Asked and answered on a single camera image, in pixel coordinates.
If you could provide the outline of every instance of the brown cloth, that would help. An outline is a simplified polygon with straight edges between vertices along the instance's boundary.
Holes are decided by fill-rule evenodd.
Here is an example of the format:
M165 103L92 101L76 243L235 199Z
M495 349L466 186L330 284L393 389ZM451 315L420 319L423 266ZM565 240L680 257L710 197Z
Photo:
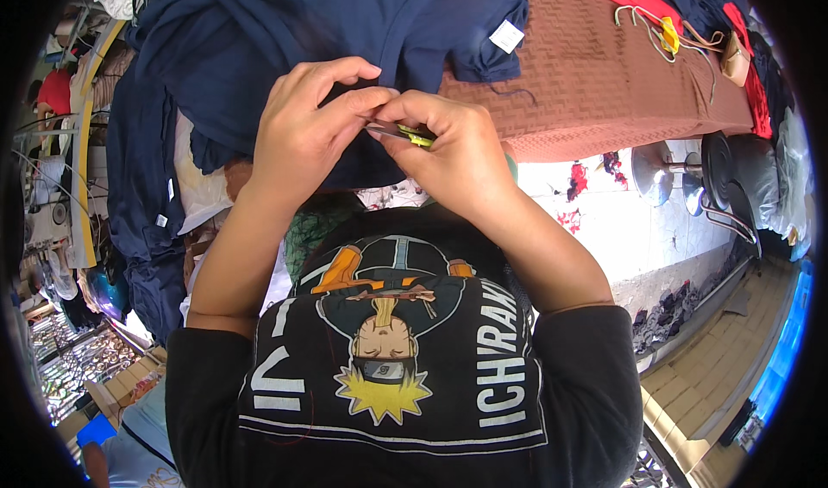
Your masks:
M529 0L520 77L486 84L443 76L440 95L486 106L516 161L553 163L715 131L748 133L748 99L698 52L680 48L668 63L641 23L610 0Z

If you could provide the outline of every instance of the garment tag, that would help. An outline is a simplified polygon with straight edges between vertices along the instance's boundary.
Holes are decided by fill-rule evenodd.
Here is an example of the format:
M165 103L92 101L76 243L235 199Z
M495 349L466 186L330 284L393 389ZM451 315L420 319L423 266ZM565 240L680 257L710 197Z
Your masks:
M498 29L494 30L494 34L489 36L489 40L506 53L512 53L512 50L518 46L521 39L523 39L523 32L515 28L512 23L509 23L508 19L504 19Z

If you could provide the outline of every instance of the person in red shirt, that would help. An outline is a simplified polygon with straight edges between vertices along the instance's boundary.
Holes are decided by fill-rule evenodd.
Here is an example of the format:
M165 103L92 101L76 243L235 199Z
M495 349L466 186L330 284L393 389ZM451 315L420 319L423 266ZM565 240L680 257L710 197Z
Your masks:
M43 120L38 125L39 130L46 131L55 128L56 123L47 126L45 120L48 113L67 115L72 112L72 108L69 106L69 80L71 77L69 70L55 69L49 72L42 81L35 80L29 86L26 103L32 107L37 107L37 119ZM41 142L45 139L45 136L41 136Z

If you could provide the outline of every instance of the scissors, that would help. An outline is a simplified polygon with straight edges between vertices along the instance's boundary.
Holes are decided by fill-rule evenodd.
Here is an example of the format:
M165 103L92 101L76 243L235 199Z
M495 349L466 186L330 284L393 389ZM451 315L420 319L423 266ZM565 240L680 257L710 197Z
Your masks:
M420 147L430 147L437 139L437 136L428 129L413 129L392 121L382 121L367 116L360 116L360 118L368 122L363 127L366 131L378 132L401 140L409 140Z

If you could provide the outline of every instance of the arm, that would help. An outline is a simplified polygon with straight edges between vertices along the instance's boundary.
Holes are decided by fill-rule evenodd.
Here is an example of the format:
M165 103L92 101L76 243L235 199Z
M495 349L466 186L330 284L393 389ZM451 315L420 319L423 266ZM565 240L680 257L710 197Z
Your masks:
M399 93L348 91L318 105L339 81L377 78L359 57L302 63L280 77L267 99L256 138L254 171L239 193L195 280L187 326L253 339L279 241L299 206L316 191L364 122L357 115Z
M92 480L95 488L109 488L109 470L106 465L106 456L100 445L90 441L80 449L86 466L86 474Z
M487 110L407 91L378 118L426 124L439 136L427 151L372 133L437 202L503 250L540 312L613 304L595 258L512 180Z
M37 103L37 119L41 121L39 124L37 124L37 130L38 131L45 131L48 128L47 127L47 114L49 114L50 112L51 112L51 106L49 106L49 104L47 104L46 102L43 102L43 101ZM43 141L46 140L46 138L47 138L46 136L41 136L41 138L40 138L41 144L43 143Z

